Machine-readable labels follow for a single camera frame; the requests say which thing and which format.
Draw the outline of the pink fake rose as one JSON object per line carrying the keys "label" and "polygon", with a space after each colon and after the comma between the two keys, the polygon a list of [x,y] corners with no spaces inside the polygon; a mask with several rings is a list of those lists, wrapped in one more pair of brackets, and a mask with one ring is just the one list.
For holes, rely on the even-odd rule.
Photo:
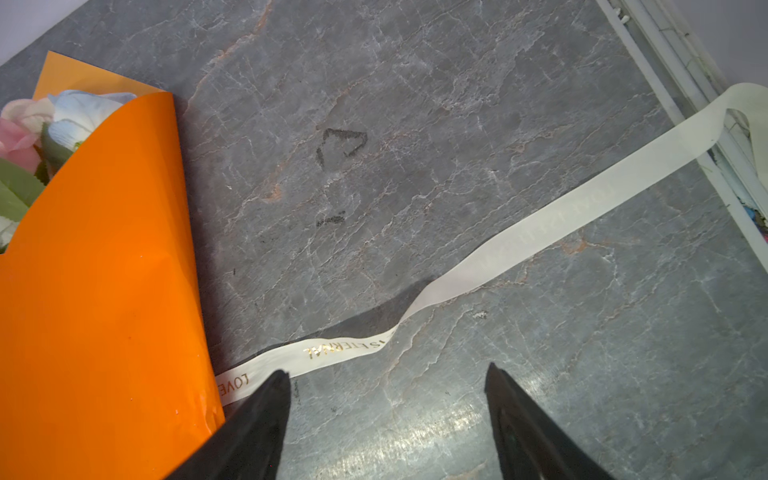
{"label": "pink fake rose", "polygon": [[41,163],[35,146],[39,135],[11,120],[1,120],[1,158],[34,174]]}

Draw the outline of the cream fake rose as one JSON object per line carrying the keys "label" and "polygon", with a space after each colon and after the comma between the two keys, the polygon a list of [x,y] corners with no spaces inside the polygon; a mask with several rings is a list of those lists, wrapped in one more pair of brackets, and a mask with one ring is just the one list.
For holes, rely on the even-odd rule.
{"label": "cream fake rose", "polygon": [[43,126],[53,121],[54,105],[47,99],[18,99],[7,103],[1,117],[23,127],[31,134],[40,135]]}

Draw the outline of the white fake rose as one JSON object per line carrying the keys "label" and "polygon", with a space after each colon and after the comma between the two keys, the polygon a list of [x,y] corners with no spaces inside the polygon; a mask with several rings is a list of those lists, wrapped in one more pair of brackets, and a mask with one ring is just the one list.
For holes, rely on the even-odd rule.
{"label": "white fake rose", "polygon": [[96,95],[78,90],[49,95],[53,117],[48,135],[58,145],[75,151],[111,114],[136,98],[127,92]]}

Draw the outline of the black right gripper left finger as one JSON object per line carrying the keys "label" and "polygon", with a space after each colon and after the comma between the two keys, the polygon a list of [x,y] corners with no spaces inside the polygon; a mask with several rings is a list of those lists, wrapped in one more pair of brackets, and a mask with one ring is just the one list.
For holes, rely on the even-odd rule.
{"label": "black right gripper left finger", "polygon": [[274,479],[291,402],[289,375],[277,370],[170,479]]}

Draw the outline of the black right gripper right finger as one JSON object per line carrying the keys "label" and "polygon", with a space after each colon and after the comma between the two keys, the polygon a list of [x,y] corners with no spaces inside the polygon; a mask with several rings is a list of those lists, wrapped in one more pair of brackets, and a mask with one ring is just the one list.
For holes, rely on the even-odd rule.
{"label": "black right gripper right finger", "polygon": [[610,479],[504,370],[485,379],[490,423],[505,479]]}

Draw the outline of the orange yellow wrapping paper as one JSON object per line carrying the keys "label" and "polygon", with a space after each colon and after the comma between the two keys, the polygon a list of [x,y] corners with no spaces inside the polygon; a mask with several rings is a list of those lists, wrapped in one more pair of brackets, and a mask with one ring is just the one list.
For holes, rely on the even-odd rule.
{"label": "orange yellow wrapping paper", "polygon": [[162,479],[223,424],[173,96],[52,52],[37,97],[130,92],[1,257],[1,475]]}

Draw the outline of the cream printed ribbon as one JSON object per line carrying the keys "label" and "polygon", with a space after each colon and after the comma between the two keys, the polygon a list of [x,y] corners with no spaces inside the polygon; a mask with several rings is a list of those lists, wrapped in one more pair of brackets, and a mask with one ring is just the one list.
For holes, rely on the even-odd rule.
{"label": "cream printed ribbon", "polygon": [[[736,84],[665,134],[490,238],[427,285],[402,317],[479,288],[704,155],[719,140],[730,110],[746,116],[758,176],[765,180],[767,89]],[[297,377],[371,355],[394,334],[389,329],[367,338],[307,339],[269,350],[217,376],[221,402],[229,405],[248,397],[277,370]]]}

